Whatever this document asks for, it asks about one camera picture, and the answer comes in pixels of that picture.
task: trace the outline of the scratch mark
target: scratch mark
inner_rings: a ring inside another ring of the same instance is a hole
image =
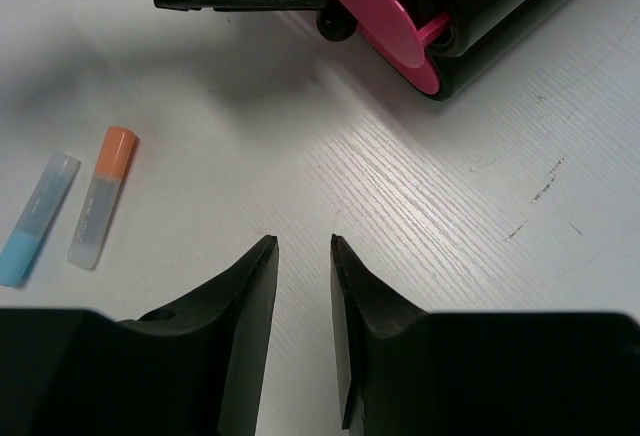
[[[582,261],[579,263],[574,264],[573,266],[571,266],[569,269],[566,269],[564,271],[562,271],[561,273],[557,274],[555,276],[555,280],[560,280],[561,278],[563,278],[564,276],[566,276],[567,274],[569,274],[571,271],[573,271],[576,268],[580,268],[582,266],[586,266],[590,263],[593,263],[596,259],[598,259],[600,257],[600,255],[602,253],[604,253],[613,243],[617,242],[619,239],[627,236],[628,234],[634,234],[637,233],[638,231],[640,231],[640,228],[636,228],[636,229],[630,229],[628,231],[625,231],[623,233],[620,233],[618,236],[614,236],[613,238],[611,238],[609,241],[607,241],[595,254],[595,256],[593,256],[592,258],[587,259],[586,261]],[[616,253],[618,253],[620,256],[629,256],[628,254],[623,254],[620,253],[619,251],[616,251]]]
[[[469,172],[473,173],[475,172],[477,169],[482,169],[482,168],[488,168],[489,166],[491,166],[493,163],[495,163],[496,161],[498,161],[500,158],[502,158],[502,155],[499,154],[498,156],[496,156],[495,158],[493,158],[491,161],[489,161],[488,163],[483,164],[482,166],[478,166],[477,168],[470,168]]]
[[[511,234],[509,235],[509,237],[507,237],[507,239],[505,239],[505,241],[511,241],[513,238],[515,238],[516,234],[518,234],[518,232],[519,232],[522,228],[524,228],[524,225],[525,225],[525,224],[527,224],[527,222],[528,222],[528,221],[529,221],[529,220],[528,220],[528,219],[526,219],[526,220],[524,221],[524,223],[522,223],[520,226],[518,226],[518,227],[516,228],[516,230],[515,230],[513,233],[511,233]]]
[[[540,198],[542,198],[542,196],[544,195],[544,193],[549,191],[549,188],[551,187],[551,185],[554,183],[555,180],[556,180],[556,175],[554,174],[553,178],[551,178],[551,181],[549,181],[547,185],[544,188],[542,188],[538,194],[536,194],[536,196],[531,200],[531,202],[535,203],[539,201]]]
[[[569,223],[569,226],[571,226],[576,231],[576,233],[578,233],[580,236],[582,236],[582,231],[580,231],[578,228],[576,228],[571,221],[567,221],[567,223]]]
[[[615,50],[620,47],[620,45],[622,44],[624,39],[629,34],[629,31],[631,31],[631,28],[633,28],[633,26],[636,24],[637,19],[638,19],[638,16],[634,16],[631,19],[631,22],[627,25],[627,27],[622,32],[622,34],[618,37],[616,42],[613,43],[613,45],[609,48],[609,50],[605,53],[605,55],[602,56],[602,58],[600,58],[596,62],[596,64],[594,64],[587,72],[585,72],[582,76],[580,76],[579,78],[577,78],[574,81],[572,81],[571,83],[569,83],[564,88],[559,89],[558,91],[550,94],[549,96],[540,95],[540,96],[536,97],[536,102],[533,103],[531,106],[535,106],[536,104],[542,103],[543,101],[551,101],[555,97],[560,96],[565,91],[569,91],[570,89],[575,88],[578,84],[580,84],[582,81],[584,81],[589,76],[591,76],[600,66],[602,66],[603,63],[605,63],[611,57],[611,55],[615,52]]]
[[[631,256],[630,254],[621,253],[620,251],[616,251],[616,253],[618,253],[623,258],[633,259],[634,261],[640,262],[640,259],[636,258],[635,256]]]
[[[567,254],[571,254],[571,252],[569,252],[569,250],[568,250],[568,249],[567,249],[567,247],[564,245],[564,243],[562,242],[562,240],[561,240],[560,238],[558,238],[555,234],[553,234],[553,233],[552,233],[552,235],[553,235],[553,239],[555,239],[555,240],[558,242],[558,244],[559,244],[560,246],[562,246],[562,249],[564,249],[564,252],[565,252],[565,253],[567,253]]]
[[[565,159],[566,159],[566,155],[560,158],[560,160],[555,164],[555,166],[551,168],[551,171],[549,171],[549,176],[553,176],[554,174],[556,174],[556,171],[558,171],[558,168],[562,166],[562,163],[564,163]]]

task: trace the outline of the black plastic housing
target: black plastic housing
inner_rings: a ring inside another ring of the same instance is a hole
[[[441,81],[440,91],[428,96],[440,101],[450,98],[567,1],[524,1],[461,56],[448,57],[435,46],[427,48]]]
[[[352,436],[640,434],[640,327],[613,313],[428,314],[331,243]]]
[[[277,272],[265,237],[138,321],[0,310],[0,434],[253,436]]]

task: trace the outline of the pink handle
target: pink handle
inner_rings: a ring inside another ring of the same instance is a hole
[[[409,68],[424,65],[424,48],[448,27],[449,16],[436,18],[418,31],[398,0],[339,0],[368,34],[400,64]]]
[[[443,12],[420,30],[398,0],[339,0],[358,20],[358,31],[380,54],[426,94],[440,91],[440,77],[425,48],[449,28]]]

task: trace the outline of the blue glue stick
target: blue glue stick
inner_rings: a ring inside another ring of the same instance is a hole
[[[0,253],[0,284],[18,286],[73,180],[80,161],[62,153],[49,160],[16,227]]]

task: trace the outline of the orange cap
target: orange cap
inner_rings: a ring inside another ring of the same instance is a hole
[[[126,128],[112,126],[104,137],[96,173],[110,179],[122,179],[136,144],[136,135]]]

